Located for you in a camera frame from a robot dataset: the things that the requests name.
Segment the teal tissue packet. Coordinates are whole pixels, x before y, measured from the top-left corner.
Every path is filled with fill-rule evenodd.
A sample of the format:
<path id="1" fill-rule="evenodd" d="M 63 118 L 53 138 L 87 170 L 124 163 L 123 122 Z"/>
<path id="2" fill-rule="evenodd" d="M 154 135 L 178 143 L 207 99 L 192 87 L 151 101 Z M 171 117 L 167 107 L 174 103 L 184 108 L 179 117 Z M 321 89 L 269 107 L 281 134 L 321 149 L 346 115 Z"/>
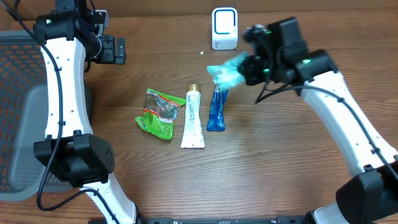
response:
<path id="1" fill-rule="evenodd" d="M 230 90 L 246 82 L 244 75 L 238 71 L 238 68 L 247 56 L 247 52 L 242 52 L 222 65 L 209 65 L 206 67 L 219 91 Z"/>

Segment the blue snack packet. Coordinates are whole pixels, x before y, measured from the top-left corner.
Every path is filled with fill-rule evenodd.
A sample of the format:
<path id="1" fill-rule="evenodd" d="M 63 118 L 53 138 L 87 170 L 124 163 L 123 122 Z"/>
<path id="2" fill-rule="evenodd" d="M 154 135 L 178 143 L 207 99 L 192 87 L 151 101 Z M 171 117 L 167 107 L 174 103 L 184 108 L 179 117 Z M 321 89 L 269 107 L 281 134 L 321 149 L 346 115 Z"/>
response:
<path id="1" fill-rule="evenodd" d="M 221 91 L 216 85 L 210 105 L 209 120 L 206 127 L 207 131 L 224 131 L 223 109 L 228 97 L 228 90 Z"/>

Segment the green snack packet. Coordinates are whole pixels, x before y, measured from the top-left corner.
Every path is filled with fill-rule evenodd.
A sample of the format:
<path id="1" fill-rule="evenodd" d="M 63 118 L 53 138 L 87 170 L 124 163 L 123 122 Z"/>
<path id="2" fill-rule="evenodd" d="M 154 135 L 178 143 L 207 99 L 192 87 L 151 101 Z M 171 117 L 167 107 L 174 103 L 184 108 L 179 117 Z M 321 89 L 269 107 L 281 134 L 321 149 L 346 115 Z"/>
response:
<path id="1" fill-rule="evenodd" d="M 186 100 L 148 88 L 143 115 L 135 118 L 139 127 L 158 138 L 170 140 L 180 108 Z"/>

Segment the white tube gold cap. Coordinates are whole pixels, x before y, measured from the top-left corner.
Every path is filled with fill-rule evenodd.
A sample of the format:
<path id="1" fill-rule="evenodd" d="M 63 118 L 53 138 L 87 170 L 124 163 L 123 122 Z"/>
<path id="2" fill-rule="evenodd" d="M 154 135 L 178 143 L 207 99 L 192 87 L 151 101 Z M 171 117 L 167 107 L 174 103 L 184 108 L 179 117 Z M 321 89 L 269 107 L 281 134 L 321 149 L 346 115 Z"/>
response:
<path id="1" fill-rule="evenodd" d="M 181 148 L 204 149 L 205 141 L 200 121 L 200 86 L 197 84 L 189 84 L 185 99 L 185 124 Z"/>

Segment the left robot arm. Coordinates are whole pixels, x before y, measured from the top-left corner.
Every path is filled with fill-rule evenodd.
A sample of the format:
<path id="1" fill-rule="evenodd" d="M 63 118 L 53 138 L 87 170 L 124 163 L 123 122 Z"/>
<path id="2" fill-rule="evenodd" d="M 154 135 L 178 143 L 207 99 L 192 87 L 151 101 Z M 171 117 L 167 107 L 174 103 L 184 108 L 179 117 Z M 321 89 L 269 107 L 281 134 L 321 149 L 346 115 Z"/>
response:
<path id="1" fill-rule="evenodd" d="M 122 65 L 125 41 L 104 33 L 105 10 L 92 1 L 57 1 L 55 9 L 34 24 L 47 74 L 48 118 L 45 139 L 34 144 L 45 173 L 87 194 L 106 223 L 137 223 L 136 205 L 114 174 L 111 144 L 95 136 L 84 74 L 92 63 Z"/>

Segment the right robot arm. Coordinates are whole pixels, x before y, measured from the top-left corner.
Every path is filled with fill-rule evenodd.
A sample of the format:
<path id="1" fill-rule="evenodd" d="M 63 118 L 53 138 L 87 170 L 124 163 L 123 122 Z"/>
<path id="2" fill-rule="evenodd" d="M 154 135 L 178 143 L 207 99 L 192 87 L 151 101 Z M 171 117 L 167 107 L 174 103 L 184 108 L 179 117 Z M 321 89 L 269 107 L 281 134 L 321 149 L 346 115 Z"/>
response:
<path id="1" fill-rule="evenodd" d="M 396 214 L 397 151 L 368 120 L 329 54 L 308 49 L 294 17 L 251 26 L 243 37 L 254 49 L 238 68 L 246 83 L 278 84 L 263 89 L 258 100 L 296 92 L 323 121 L 349 170 L 335 201 L 309 211 L 302 222 L 374 223 Z"/>

